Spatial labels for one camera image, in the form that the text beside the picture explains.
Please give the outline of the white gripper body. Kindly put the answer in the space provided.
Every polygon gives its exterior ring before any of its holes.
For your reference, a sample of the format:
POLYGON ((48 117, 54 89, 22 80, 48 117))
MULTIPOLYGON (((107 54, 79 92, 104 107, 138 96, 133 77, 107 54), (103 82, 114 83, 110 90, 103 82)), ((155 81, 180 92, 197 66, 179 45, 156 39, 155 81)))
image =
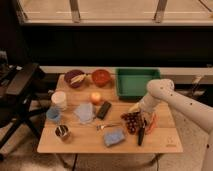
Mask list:
POLYGON ((154 112, 154 108, 160 103, 160 101, 147 93, 140 101, 139 107, 143 112, 147 112, 149 114, 154 112))

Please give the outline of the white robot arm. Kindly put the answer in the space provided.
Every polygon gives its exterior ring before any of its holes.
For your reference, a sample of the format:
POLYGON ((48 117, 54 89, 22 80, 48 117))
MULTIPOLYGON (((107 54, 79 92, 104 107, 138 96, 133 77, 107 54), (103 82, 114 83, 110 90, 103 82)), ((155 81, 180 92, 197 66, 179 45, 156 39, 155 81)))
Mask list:
POLYGON ((213 171, 213 107, 177 93, 170 79, 153 79, 147 83, 146 89, 146 95, 129 111, 140 110, 152 114, 154 108, 164 101, 185 115, 209 134, 201 171, 213 171))

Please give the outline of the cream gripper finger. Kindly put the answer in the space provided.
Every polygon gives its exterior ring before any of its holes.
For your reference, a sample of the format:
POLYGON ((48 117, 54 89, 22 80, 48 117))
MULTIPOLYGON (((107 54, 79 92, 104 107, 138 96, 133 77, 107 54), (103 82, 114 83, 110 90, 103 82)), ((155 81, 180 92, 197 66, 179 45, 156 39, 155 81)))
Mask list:
POLYGON ((132 113, 132 112, 140 112, 139 103, 135 103, 132 107, 130 107, 128 112, 130 112, 130 113, 132 113))

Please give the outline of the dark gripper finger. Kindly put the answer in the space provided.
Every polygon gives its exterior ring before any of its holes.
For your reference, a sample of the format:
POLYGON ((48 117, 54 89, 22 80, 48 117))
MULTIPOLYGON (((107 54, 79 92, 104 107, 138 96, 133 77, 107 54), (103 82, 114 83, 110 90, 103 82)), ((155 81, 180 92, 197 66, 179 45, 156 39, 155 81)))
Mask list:
POLYGON ((141 113, 141 117, 142 117, 142 120, 146 120, 147 121, 147 113, 146 112, 142 112, 141 113))

